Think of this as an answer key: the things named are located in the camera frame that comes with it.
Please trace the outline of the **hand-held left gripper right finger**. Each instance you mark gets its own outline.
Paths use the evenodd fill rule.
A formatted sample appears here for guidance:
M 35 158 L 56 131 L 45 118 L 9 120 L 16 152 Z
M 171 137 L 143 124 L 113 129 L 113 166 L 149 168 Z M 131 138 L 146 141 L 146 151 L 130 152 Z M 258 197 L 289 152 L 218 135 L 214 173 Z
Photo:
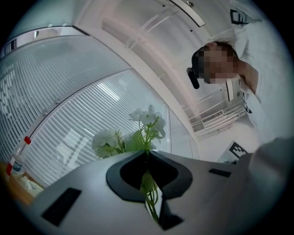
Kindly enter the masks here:
M 148 165 L 163 193 L 160 220 L 147 221 L 154 235 L 238 235 L 243 159 L 207 162 L 150 152 Z

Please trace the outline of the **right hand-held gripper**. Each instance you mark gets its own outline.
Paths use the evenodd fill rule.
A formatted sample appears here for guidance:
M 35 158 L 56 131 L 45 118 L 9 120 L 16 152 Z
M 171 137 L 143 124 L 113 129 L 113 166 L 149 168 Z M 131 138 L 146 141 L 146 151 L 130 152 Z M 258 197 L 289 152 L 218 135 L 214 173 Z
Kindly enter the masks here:
M 244 154 L 247 154 L 246 150 L 233 140 L 230 145 L 225 149 L 223 154 L 219 157 L 218 162 L 237 164 L 239 158 Z

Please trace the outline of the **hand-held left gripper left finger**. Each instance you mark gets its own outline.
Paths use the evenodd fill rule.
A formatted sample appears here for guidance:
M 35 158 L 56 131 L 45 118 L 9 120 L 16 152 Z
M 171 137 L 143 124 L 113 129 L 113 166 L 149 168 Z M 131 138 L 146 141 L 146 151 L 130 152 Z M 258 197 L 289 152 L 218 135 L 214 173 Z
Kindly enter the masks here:
M 46 235 L 159 235 L 160 226 L 142 203 L 122 200 L 106 182 L 107 170 L 139 151 L 84 164 L 44 189 L 26 209 L 25 216 Z M 61 223 L 42 214 L 68 188 L 80 191 Z

